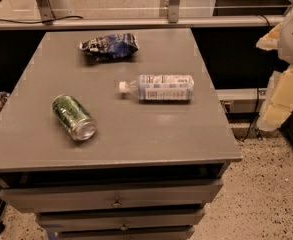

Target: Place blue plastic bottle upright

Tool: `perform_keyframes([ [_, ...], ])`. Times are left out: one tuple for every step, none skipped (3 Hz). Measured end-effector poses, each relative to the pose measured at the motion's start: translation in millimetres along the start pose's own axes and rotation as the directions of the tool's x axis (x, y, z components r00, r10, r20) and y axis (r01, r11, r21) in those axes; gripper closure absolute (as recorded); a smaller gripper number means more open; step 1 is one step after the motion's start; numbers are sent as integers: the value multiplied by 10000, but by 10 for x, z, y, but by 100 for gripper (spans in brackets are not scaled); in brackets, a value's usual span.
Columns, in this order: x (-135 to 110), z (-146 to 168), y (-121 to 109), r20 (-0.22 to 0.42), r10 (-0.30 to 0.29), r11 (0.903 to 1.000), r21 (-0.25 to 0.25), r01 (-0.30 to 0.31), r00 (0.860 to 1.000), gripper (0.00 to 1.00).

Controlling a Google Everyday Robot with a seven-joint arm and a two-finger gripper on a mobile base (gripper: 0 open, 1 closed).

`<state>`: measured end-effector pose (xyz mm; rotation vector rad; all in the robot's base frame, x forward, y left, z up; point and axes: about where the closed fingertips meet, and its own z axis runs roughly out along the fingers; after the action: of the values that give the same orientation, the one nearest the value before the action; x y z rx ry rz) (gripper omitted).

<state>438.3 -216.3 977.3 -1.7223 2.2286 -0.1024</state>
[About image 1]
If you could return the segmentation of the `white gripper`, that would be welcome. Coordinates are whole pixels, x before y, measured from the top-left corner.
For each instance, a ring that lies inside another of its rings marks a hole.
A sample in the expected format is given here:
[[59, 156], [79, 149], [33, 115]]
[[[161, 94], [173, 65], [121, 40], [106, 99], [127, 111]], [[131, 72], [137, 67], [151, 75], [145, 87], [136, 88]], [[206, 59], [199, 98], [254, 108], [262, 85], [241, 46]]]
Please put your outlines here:
[[[274, 26], [261, 37], [256, 47], [265, 51], [277, 50], [281, 60], [293, 64], [293, 7], [282, 24]], [[284, 72], [274, 71], [271, 75], [266, 98], [257, 120], [257, 128], [274, 131], [290, 117], [293, 112], [293, 65]]]

